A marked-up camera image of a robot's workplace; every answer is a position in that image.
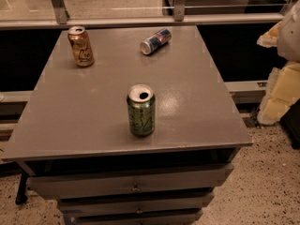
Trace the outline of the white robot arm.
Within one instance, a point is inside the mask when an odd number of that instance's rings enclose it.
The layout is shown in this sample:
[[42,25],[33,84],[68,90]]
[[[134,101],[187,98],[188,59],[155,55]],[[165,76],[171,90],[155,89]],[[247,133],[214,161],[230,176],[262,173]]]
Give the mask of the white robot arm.
[[273,125],[300,99],[300,1],[281,22],[261,35],[257,44],[265,48],[276,47],[277,54],[287,60],[283,68],[274,67],[269,74],[257,114],[260,124]]

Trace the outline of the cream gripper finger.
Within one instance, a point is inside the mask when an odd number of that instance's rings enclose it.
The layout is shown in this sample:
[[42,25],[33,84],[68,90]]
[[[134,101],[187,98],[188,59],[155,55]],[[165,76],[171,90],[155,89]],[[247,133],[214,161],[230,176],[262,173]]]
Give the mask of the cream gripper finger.
[[276,23],[267,32],[261,35],[257,40],[257,44],[264,48],[276,47],[278,45],[278,29],[280,25],[281,22]]
[[282,69],[274,67],[269,74],[265,96],[257,114],[263,125],[274,125],[300,98],[300,64],[288,62]]

